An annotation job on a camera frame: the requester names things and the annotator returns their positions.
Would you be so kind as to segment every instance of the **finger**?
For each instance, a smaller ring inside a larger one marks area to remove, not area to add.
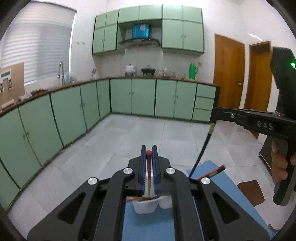
[[[273,164],[271,166],[271,172],[279,180],[286,180],[288,177],[288,172],[285,169],[275,167]]]
[[[278,146],[277,141],[275,139],[272,141],[271,149],[274,153],[279,152],[279,146]]]
[[[290,161],[293,166],[296,165],[296,153],[291,157]]]
[[[287,169],[288,161],[278,153],[271,152],[272,163],[275,167]]]

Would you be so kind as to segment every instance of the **range hood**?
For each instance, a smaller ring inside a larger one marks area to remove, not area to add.
[[[120,45],[124,46],[125,48],[131,48],[135,45],[155,45],[160,46],[160,42],[158,39],[153,38],[132,38],[127,39],[119,43]]]

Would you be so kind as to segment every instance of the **blue box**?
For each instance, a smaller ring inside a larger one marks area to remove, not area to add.
[[[149,38],[149,24],[133,25],[132,38]]]

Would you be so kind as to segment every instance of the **small brown mat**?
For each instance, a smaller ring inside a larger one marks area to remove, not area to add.
[[[256,180],[239,183],[237,187],[250,201],[253,207],[263,203],[265,201],[259,183]]]

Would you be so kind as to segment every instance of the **green thermos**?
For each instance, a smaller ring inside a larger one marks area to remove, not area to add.
[[[189,65],[189,79],[195,80],[195,75],[197,74],[197,67],[194,62]]]

